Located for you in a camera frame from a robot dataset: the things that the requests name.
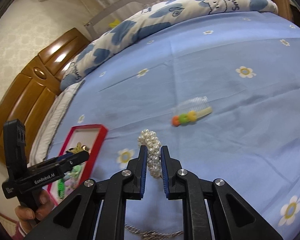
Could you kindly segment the yellow hair claw clip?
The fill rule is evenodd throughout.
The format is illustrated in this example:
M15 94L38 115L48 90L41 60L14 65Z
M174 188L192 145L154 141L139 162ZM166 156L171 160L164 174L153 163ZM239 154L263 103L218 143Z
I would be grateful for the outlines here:
M79 152L90 152L90 149L86 145L82 145L81 142L78 142L75 147L69 148L66 150L66 153L72 153L72 154L77 154Z

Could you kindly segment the red shallow tray box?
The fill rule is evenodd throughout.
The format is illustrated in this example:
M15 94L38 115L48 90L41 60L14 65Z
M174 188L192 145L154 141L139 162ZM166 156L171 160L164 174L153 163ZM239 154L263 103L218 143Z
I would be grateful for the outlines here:
M66 154L66 150L75 147L78 142L90 149L90 157L85 163L75 166L65 176L47 187L47 192L55 205L63 201L80 183L87 180L92 172L94 163L107 135L107 129L103 125L92 124L74 126L70 129L65 142L59 152L59 156Z

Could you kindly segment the comb clip with colourful beads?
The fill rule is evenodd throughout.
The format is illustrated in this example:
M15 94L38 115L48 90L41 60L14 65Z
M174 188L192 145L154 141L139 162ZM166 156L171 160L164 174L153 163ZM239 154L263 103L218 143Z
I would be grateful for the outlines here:
M206 96L198 96L178 104L173 110L171 124L174 127L195 123L199 119L212 113Z

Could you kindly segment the blue heart patterned duvet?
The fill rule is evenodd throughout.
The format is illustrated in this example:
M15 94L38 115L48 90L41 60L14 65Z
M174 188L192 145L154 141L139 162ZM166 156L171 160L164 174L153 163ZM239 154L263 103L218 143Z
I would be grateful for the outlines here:
M163 29L193 18L227 12L272 12L279 9L272 0L168 0L143 9L91 42L70 62L60 89L78 83L98 66Z

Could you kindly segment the grey bed guard rail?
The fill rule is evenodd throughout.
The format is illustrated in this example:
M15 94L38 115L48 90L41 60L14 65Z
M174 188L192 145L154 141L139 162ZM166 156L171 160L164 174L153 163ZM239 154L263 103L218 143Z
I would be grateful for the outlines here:
M138 11L166 0L118 0L94 15L84 26L90 37L95 40Z

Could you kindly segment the wooden headboard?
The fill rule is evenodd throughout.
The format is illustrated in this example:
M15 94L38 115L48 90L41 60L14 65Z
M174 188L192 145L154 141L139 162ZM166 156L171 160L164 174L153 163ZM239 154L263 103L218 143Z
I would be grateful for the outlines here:
M19 119L25 125L26 155L55 98L70 61L89 40L72 28L41 50L16 76L0 102L0 162L5 163L4 123Z

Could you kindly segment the grey striped pillow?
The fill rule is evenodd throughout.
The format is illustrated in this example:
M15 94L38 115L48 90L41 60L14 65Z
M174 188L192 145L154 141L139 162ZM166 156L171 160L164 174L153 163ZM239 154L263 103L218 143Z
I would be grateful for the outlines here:
M41 163L47 158L53 137L83 83L84 80L70 85L53 102L32 144L28 167Z

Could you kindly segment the blue floral bed sheet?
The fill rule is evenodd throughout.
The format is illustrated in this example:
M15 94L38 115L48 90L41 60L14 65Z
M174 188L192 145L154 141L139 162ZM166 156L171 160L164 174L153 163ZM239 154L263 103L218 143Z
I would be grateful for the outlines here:
M212 113L174 127L174 108L198 96ZM203 16L140 40L85 77L48 158L79 124L108 130L96 181L125 168L149 129L183 168L224 179L284 239L300 231L300 28L284 18Z

